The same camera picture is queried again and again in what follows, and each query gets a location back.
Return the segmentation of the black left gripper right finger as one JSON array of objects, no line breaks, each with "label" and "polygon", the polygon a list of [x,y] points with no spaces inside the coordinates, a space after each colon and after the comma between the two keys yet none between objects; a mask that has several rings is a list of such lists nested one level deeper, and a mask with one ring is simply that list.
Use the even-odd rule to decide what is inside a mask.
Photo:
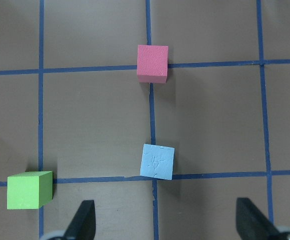
[{"label": "black left gripper right finger", "polygon": [[236,200],[236,230],[242,240],[270,240],[280,233],[247,197]]}]

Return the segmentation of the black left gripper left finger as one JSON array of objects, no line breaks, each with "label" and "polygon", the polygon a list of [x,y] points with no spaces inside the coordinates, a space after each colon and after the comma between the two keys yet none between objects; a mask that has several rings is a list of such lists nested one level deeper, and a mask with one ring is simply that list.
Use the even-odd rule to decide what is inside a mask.
[{"label": "black left gripper left finger", "polygon": [[96,233],[94,200],[84,200],[80,204],[63,238],[65,240],[93,240]]}]

